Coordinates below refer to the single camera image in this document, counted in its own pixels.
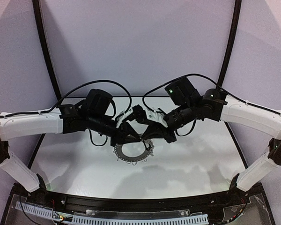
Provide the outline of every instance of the black base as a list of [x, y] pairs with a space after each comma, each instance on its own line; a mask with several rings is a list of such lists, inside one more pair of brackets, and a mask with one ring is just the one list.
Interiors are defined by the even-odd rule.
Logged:
[[[29, 196], [28, 192], [20, 184], [15, 183], [9, 195], [1, 225], [5, 224], [13, 194], [27, 197], [28, 203], [39, 204], [38, 199], [33, 195]], [[275, 225], [262, 184], [256, 184], [247, 194], [247, 199], [253, 195], [263, 195], [271, 222]], [[44, 205], [50, 203], [50, 200], [53, 199], [56, 211], [69, 214], [73, 214], [73, 212], [86, 213], [86, 210], [160, 212], [189, 209], [191, 213], [202, 212], [203, 214], [208, 214], [209, 221], [212, 223], [222, 221], [224, 217], [223, 208], [241, 204], [240, 198], [235, 195], [229, 195], [228, 191], [192, 197], [148, 200], [103, 199], [48, 192], [47, 198], [48, 202], [44, 203]]]

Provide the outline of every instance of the white support leg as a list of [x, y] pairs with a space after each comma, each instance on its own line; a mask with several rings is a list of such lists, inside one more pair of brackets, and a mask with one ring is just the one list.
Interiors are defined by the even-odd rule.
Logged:
[[269, 151], [257, 159], [249, 168], [239, 174], [237, 178], [237, 188], [248, 191], [250, 188], [264, 178], [278, 165], [270, 158], [267, 158]]
[[27, 166], [13, 153], [9, 152], [10, 158], [5, 159], [0, 168], [12, 176], [27, 191], [33, 192], [39, 189], [37, 175], [28, 169]]

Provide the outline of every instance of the slotted cable tray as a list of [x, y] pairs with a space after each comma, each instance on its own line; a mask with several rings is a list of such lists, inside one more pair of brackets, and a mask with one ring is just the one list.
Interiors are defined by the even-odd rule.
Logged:
[[[59, 219], [53, 218], [52, 209], [40, 208], [35, 205], [22, 203], [23, 209], [26, 213], [34, 216], [38, 216], [46, 219], [53, 219], [60, 221]], [[22, 211], [20, 202], [16, 203], [15, 209]], [[173, 219], [150, 219], [150, 220], [125, 220], [125, 219], [104, 219], [94, 218], [87, 216], [73, 215], [71, 222], [63, 221], [64, 224], [72, 225], [208, 225], [208, 215], [197, 215]]]

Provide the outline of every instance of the black cable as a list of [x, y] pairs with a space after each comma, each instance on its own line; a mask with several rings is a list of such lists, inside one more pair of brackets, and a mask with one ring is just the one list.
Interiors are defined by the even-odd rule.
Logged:
[[242, 100], [241, 98], [239, 98], [239, 97], [237, 97], [237, 96], [231, 94], [229, 91], [227, 91], [227, 90], [225, 90], [224, 88], [222, 88], [222, 87], [221, 87], [220, 85], [218, 85], [214, 80], [210, 79], [210, 78], [207, 77], [207, 76], [201, 75], [201, 74], [186, 74], [186, 75], [184, 75], [184, 76], [180, 76], [180, 77], [178, 77], [178, 78], [175, 78], [175, 79], [173, 79], [173, 80], [170, 80], [170, 81], [168, 81], [168, 82], [166, 82], [166, 83], [164, 83], [164, 84], [162, 84], [162, 85], [159, 85], [159, 86], [156, 87], [156, 88], [153, 88], [152, 90], [148, 91], [146, 94], [143, 95], [143, 97], [142, 97], [142, 102], [143, 102], [143, 104], [144, 104], [149, 110], [153, 111], [153, 109], [151, 109], [151, 108], [145, 103], [145, 97], [146, 97], [148, 94], [151, 94], [152, 92], [154, 92], [154, 91], [156, 91], [156, 90], [158, 90], [158, 89], [164, 87], [165, 85], [170, 84], [170, 83], [172, 83], [172, 82], [174, 82], [174, 81], [176, 81], [176, 80], [179, 80], [179, 79], [181, 79], [181, 78], [183, 78], [183, 77], [190, 77], [190, 76], [198, 76], [198, 77], [202, 77], [202, 78], [204, 78], [204, 79], [206, 79], [206, 80], [209, 80], [211, 83], [213, 83], [215, 86], [217, 86], [220, 90], [224, 91], [226, 94], [232, 96], [233, 98], [235, 98], [236, 100], [238, 100], [238, 101], [240, 101], [240, 102], [242, 102], [242, 103], [245, 103], [245, 104], [254, 106], [254, 107], [256, 107], [256, 108], [263, 109], [263, 110], [266, 110], [266, 111], [275, 113], [275, 114], [277, 114], [277, 115], [280, 115], [280, 114], [281, 114], [280, 112], [277, 112], [277, 111], [275, 111], [275, 110], [271, 110], [271, 109], [265, 108], [265, 107], [263, 107], [263, 106], [259, 106], [259, 105], [256, 105], [256, 104], [253, 104], [253, 103], [250, 103], [250, 102], [247, 103], [246, 101]]
[[29, 219], [29, 220], [30, 220], [32, 223], [34, 223], [34, 224], [43, 225], [43, 224], [39, 224], [39, 223], [33, 221], [29, 216], [27, 216], [27, 214], [26, 214], [25, 211], [24, 211], [23, 205], [22, 205], [21, 196], [19, 196], [19, 200], [20, 200], [19, 202], [20, 202], [20, 205], [21, 205], [22, 212], [23, 212], [24, 215], [27, 217], [27, 219]]
[[90, 129], [89, 130], [89, 138], [90, 138], [90, 142], [92, 142], [93, 145], [98, 146], [98, 147], [102, 147], [107, 143], [108, 137], [106, 136], [105, 142], [103, 144], [95, 144], [93, 142], [93, 137], [92, 137], [92, 131]]
[[132, 104], [132, 97], [131, 97], [131, 94], [129, 93], [129, 91], [120, 83], [116, 82], [116, 81], [111, 81], [111, 80], [97, 80], [97, 81], [90, 81], [90, 82], [87, 82], [87, 83], [84, 83], [72, 90], [70, 90], [67, 94], [65, 94], [60, 100], [58, 100], [54, 106], [52, 106], [49, 110], [44, 110], [44, 111], [40, 111], [40, 112], [15, 112], [15, 113], [11, 113], [11, 114], [7, 114], [5, 116], [0, 116], [0, 118], [5, 118], [5, 117], [12, 117], [12, 116], [16, 116], [16, 115], [35, 115], [35, 114], [39, 114], [39, 113], [50, 113], [51, 111], [53, 111], [53, 109], [55, 109], [56, 106], [58, 106], [59, 104], [62, 103], [62, 101], [68, 97], [70, 94], [72, 94], [73, 92], [77, 91], [78, 89], [80, 88], [83, 88], [85, 86], [88, 86], [90, 84], [94, 84], [94, 83], [113, 83], [119, 87], [121, 87], [125, 92], [126, 94], [128, 95], [129, 97], [129, 105], [127, 107], [127, 109], [125, 110], [124, 113], [128, 112], [129, 108], [131, 107], [131, 104]]
[[177, 131], [177, 130], [175, 130], [175, 134], [176, 134], [177, 136], [179, 136], [179, 137], [188, 136], [188, 135], [195, 129], [196, 121], [197, 121], [197, 119], [195, 119], [195, 120], [192, 122], [192, 128], [191, 128], [191, 130], [190, 130], [187, 134], [185, 134], [185, 135], [180, 135], [180, 134], [178, 134], [178, 131]]
[[222, 68], [221, 68], [221, 71], [220, 71], [219, 79], [217, 81], [217, 84], [220, 85], [220, 86], [223, 85], [224, 78], [225, 78], [225, 75], [226, 75], [226, 72], [227, 72], [227, 69], [228, 69], [228, 64], [229, 64], [229, 61], [230, 61], [230, 57], [231, 57], [231, 53], [232, 53], [232, 49], [233, 49], [233, 44], [234, 44], [234, 40], [235, 40], [235, 36], [236, 36], [241, 5], [242, 5], [241, 0], [235, 0], [233, 17], [232, 17], [231, 28], [230, 28], [227, 47], [226, 47], [226, 52], [225, 52]]
[[209, 223], [210, 225], [223, 225], [223, 224], [229, 224], [231, 222], [233, 222], [234, 220], [238, 219], [239, 216], [243, 213], [243, 211], [245, 210], [247, 204], [244, 205], [244, 207], [232, 218], [230, 218], [229, 220], [226, 220], [226, 221], [222, 221], [222, 222], [219, 222], [219, 223]]

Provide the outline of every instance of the robot end effector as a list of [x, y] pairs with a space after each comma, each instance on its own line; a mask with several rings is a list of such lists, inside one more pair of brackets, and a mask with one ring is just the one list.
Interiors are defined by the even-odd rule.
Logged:
[[[114, 115], [105, 115], [112, 104]], [[111, 137], [111, 146], [116, 144], [140, 142], [138, 133], [126, 121], [117, 127], [116, 106], [112, 95], [103, 90], [92, 89], [86, 99], [75, 105], [60, 105], [60, 118], [63, 119], [63, 134], [90, 129], [100, 135]]]
[[227, 104], [227, 94], [223, 91], [209, 89], [201, 96], [186, 77], [172, 82], [165, 90], [179, 107], [168, 114], [164, 113], [167, 127], [155, 123], [147, 128], [142, 135], [143, 139], [164, 138], [168, 143], [174, 142], [177, 140], [174, 132], [193, 120], [207, 118], [219, 121], [222, 108]]

